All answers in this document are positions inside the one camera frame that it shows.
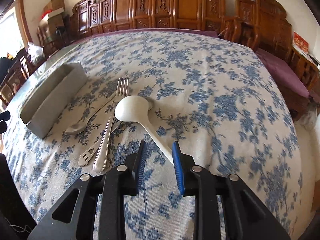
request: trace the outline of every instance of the fork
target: fork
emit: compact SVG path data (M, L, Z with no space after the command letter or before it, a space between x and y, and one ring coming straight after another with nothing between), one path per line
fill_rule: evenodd
M129 95L128 84L129 84L129 78L119 78L117 90L116 90L116 96L113 101L114 109L116 108L117 104L120 102L122 98ZM97 157L93 163L93 170L97 172L102 172L107 166L109 139L110 139L110 133L111 133L114 117L115 117L115 111L112 111L110 113L106 130L104 131L104 134L102 137L102 141L97 153Z

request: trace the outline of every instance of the floral pattern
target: floral pattern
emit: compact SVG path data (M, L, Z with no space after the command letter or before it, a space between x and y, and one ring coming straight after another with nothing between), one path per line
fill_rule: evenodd
M237 173L292 234L302 188L297 136L281 93L251 49L190 33L117 33L83 41L39 83L62 63L77 60L89 80L44 139L19 119L24 102L8 107L5 154L36 221L82 173L97 175L93 159L84 167L77 163L103 135L112 105L92 117L82 133L63 131L106 101L119 77L129 77L130 94L155 100L149 119L170 147L179 141L183 153L213 174ZM141 140L147 142L147 161L140 194L125 198L127 238L192 239L194 198L179 195L172 164L141 125L122 123L112 133L106 171L136 152Z

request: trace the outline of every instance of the window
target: window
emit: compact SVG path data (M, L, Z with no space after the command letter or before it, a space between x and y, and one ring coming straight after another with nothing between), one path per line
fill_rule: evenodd
M0 21L0 57L6 57L7 53L15 57L23 47L16 10L13 6Z

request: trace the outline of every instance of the plastic bag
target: plastic bag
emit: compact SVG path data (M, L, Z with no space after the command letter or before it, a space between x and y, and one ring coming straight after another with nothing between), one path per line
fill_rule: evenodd
M34 45L32 42L28 42L28 46L28 54L31 56L31 62L34 65L37 65L45 59L45 55L41 47Z
M312 130L316 125L317 120L317 106L316 102L311 102L308 105L308 111L297 121L303 125L307 130Z

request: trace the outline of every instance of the spoon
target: spoon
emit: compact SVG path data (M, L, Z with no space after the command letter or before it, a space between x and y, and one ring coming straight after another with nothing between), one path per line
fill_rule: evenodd
M148 110L151 110L155 105L153 99L150 97L145 97L145 99L148 100L148 103L149 103ZM121 123L122 123L121 121L117 120L112 126L111 133L113 133ZM87 149L83 154L80 155L79 161L78 161L78 164L80 166L85 166L88 164L92 156L99 150L101 140L102 140L102 136L94 145L92 145L89 149Z
M82 123L75 123L73 125L70 125L66 131L64 132L65 134L68 135L75 135L78 133L81 133L84 131L84 129L87 127L89 120L91 117L93 117L101 108L103 108L107 103L109 103L116 95L116 92L114 92L109 98L108 101L103 103L102 106L100 106L96 111L94 111L91 115L89 115Z
M171 149L162 142L148 119L148 106L148 101L143 97L127 96L116 106L115 117L122 122L137 122L141 124L159 149L173 164Z

